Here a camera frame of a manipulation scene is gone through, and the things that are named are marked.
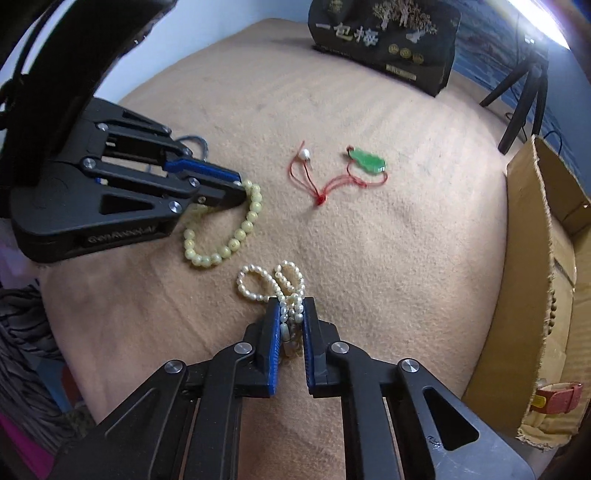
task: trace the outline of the pearl necklace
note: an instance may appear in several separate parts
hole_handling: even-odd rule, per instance
[[[247,274],[260,275],[266,281],[271,295],[262,295],[247,290],[244,278]],[[289,281],[285,274],[288,274],[292,281]],[[304,321],[304,296],[306,284],[304,276],[295,263],[284,260],[275,267],[274,275],[258,265],[244,265],[236,279],[238,291],[248,300],[269,302],[269,299],[277,297],[280,308],[280,335],[283,353],[291,358],[302,351],[301,325]]]

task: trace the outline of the black tripod leg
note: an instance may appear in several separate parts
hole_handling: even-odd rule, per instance
[[[515,138],[519,134],[519,129],[525,123],[527,114],[530,112],[531,105],[534,103],[534,98],[540,87],[540,76],[541,69],[536,66],[534,66],[527,75],[523,92],[521,92],[521,97],[519,97],[519,102],[517,102],[517,107],[513,112],[507,130],[505,130],[505,133],[503,134],[503,138],[501,138],[501,141],[499,142],[499,152],[503,155],[509,151]]]
[[[496,88],[491,93],[488,94],[488,96],[483,101],[480,102],[480,106],[489,106],[505,91],[507,91],[515,82],[523,77],[529,68],[530,63],[527,60],[522,61],[509,75],[503,79],[499,85],[496,86]]]
[[[546,95],[548,94],[548,73],[542,72],[540,87],[538,88],[538,99],[535,103],[534,127],[531,130],[533,135],[539,135],[542,130],[542,120],[544,119],[544,109],[546,107]]]

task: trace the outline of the black package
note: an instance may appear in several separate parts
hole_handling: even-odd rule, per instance
[[[429,95],[447,85],[460,12],[436,0],[313,0],[316,49],[402,78]]]

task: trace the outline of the jade pendant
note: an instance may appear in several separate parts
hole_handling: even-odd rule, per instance
[[[349,152],[349,156],[357,162],[360,168],[372,175],[377,175],[386,170],[386,161],[377,155],[355,148]]]

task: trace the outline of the red cord knot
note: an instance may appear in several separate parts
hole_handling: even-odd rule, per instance
[[[326,194],[321,193],[316,197],[316,206],[319,207],[320,205],[323,205],[324,202],[326,202]]]

